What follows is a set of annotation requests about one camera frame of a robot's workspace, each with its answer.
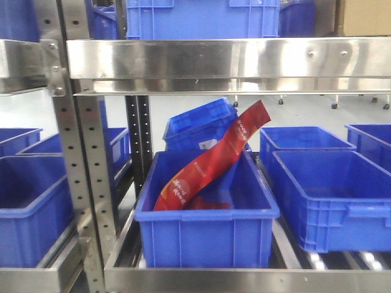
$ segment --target blue plastic bin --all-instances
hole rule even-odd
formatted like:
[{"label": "blue plastic bin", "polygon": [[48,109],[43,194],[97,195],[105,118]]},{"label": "blue plastic bin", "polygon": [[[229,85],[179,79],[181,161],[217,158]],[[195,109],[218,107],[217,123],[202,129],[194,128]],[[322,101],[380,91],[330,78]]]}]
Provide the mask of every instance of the blue plastic bin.
[{"label": "blue plastic bin", "polygon": [[280,0],[126,0],[128,39],[277,37]]},{"label": "blue plastic bin", "polygon": [[273,177],[273,151],[352,150],[356,147],[319,126],[262,127],[260,159]]},{"label": "blue plastic bin", "polygon": [[118,36],[117,15],[115,7],[93,8],[93,22],[95,26],[95,39],[97,40],[116,40]]},{"label": "blue plastic bin", "polygon": [[62,157],[0,159],[0,267],[35,267],[72,218]]},{"label": "blue plastic bin", "polygon": [[[114,173],[117,174],[130,157],[129,131],[126,128],[108,128],[109,145],[112,155]],[[28,148],[20,151],[18,155],[61,155],[60,135],[55,134],[43,139]]]},{"label": "blue plastic bin", "polygon": [[167,150],[209,149],[237,117],[236,109],[225,97],[174,116],[163,135]]},{"label": "blue plastic bin", "polygon": [[274,196],[304,250],[391,250],[391,173],[355,151],[278,151],[274,159]]},{"label": "blue plastic bin", "polygon": [[0,38],[39,42],[33,0],[0,0]]},{"label": "blue plastic bin", "polygon": [[291,0],[281,5],[280,37],[313,37],[315,1]]},{"label": "blue plastic bin", "polygon": [[40,140],[42,128],[0,128],[0,157],[13,156]]},{"label": "blue plastic bin", "polygon": [[279,209],[246,152],[198,194],[230,209],[153,211],[166,183],[201,153],[165,151],[153,160],[135,215],[147,266],[267,267]]},{"label": "blue plastic bin", "polygon": [[391,172],[391,124],[346,125],[348,141],[369,160]]}]

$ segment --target red snack bag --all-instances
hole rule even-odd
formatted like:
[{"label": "red snack bag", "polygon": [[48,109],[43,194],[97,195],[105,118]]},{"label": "red snack bag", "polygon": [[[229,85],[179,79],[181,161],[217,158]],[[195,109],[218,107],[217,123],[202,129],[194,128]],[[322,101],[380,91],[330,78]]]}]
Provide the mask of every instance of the red snack bag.
[{"label": "red snack bag", "polygon": [[239,159],[246,142],[270,120],[261,101],[244,111],[214,147],[182,168],[164,186],[154,211],[184,209],[201,189]]},{"label": "red snack bag", "polygon": [[229,209],[229,203],[212,203],[204,201],[203,197],[195,196],[185,209]]}]

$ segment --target stainless steel shelf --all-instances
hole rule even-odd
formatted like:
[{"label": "stainless steel shelf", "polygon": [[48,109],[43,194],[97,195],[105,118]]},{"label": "stainless steel shelf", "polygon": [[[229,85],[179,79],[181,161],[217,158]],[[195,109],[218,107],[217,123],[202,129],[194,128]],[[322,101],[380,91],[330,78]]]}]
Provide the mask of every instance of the stainless steel shelf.
[{"label": "stainless steel shelf", "polygon": [[46,85],[41,45],[0,40],[0,93],[16,94]]},{"label": "stainless steel shelf", "polygon": [[391,288],[390,253],[306,253],[291,241],[283,221],[274,225],[270,269],[140,268],[141,240],[133,217],[134,211],[104,268],[108,291],[388,293]]},{"label": "stainless steel shelf", "polygon": [[87,95],[390,93],[391,38],[68,41]]},{"label": "stainless steel shelf", "polygon": [[82,270],[82,254],[72,223],[34,268],[0,267],[1,293],[68,292]]},{"label": "stainless steel shelf", "polygon": [[[295,38],[198,41],[68,41],[70,77],[89,83],[78,96],[91,164],[99,162],[103,139],[96,119],[101,95],[313,94],[391,93],[391,38]],[[135,96],[129,109],[141,102]],[[144,108],[129,111],[134,135],[148,137]],[[143,149],[133,146],[136,153]],[[134,165],[134,176],[145,164]],[[99,197],[106,175],[93,177],[98,226],[113,227],[112,203]],[[390,253],[370,251],[319,255],[306,253],[279,220],[273,231],[269,269],[147,269],[142,266],[140,229],[131,212],[122,232],[104,234],[107,291],[114,292],[257,292],[257,293],[388,293]]]}]

